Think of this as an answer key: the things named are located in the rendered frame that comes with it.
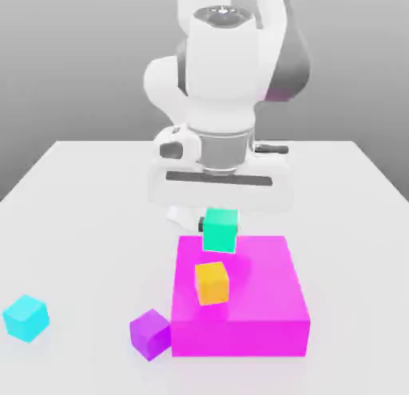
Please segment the small cyan cube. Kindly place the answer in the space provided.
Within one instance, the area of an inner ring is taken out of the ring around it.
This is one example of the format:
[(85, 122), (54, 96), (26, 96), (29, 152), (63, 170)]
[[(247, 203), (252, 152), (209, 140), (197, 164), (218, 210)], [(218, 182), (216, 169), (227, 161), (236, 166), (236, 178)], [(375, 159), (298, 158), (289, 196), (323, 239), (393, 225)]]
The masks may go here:
[(7, 333), (26, 343), (32, 342), (50, 324), (46, 303), (22, 295), (2, 312)]

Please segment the small green cube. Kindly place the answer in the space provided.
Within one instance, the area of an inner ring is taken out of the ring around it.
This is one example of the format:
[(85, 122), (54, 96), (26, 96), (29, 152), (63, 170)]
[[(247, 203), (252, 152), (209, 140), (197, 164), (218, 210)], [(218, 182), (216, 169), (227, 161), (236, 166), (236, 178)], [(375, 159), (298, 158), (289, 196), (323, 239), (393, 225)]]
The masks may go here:
[(235, 253), (238, 219), (237, 209), (208, 208), (203, 221), (203, 250)]

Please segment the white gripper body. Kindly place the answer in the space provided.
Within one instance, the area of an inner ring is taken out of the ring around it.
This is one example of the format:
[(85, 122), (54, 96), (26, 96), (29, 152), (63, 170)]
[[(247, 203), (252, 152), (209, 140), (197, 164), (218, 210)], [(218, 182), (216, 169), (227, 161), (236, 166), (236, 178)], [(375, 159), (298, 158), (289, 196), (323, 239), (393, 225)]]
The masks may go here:
[(283, 212), (293, 201), (292, 175), (279, 154), (255, 154), (235, 171), (216, 173), (198, 163), (155, 161), (148, 195), (158, 205)]

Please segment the large magenta box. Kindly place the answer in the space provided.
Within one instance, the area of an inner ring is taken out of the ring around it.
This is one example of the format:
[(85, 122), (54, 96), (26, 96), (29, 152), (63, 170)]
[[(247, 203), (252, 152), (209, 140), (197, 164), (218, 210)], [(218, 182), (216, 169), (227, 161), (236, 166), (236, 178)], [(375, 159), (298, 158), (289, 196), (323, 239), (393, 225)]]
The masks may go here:
[[(220, 261), (225, 303), (200, 305), (195, 267)], [(173, 357), (303, 357), (311, 319), (283, 236), (240, 236), (236, 253), (205, 252), (199, 236), (177, 246), (170, 318)]]

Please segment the small orange cube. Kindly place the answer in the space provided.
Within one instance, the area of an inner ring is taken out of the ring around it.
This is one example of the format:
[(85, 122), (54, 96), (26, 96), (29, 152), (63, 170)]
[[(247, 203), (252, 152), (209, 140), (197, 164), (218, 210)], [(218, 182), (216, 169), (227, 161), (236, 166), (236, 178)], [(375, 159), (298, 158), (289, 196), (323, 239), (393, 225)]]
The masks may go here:
[(195, 265), (195, 288), (200, 305), (216, 305), (229, 299), (229, 277), (221, 261)]

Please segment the small purple cube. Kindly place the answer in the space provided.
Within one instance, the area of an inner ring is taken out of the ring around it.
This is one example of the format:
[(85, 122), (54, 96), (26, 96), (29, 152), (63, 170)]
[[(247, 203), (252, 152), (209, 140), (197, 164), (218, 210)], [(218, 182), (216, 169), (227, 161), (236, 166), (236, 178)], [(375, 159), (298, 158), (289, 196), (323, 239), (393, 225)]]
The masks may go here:
[(129, 323), (132, 346), (151, 361), (171, 346), (170, 323), (155, 309), (143, 313)]

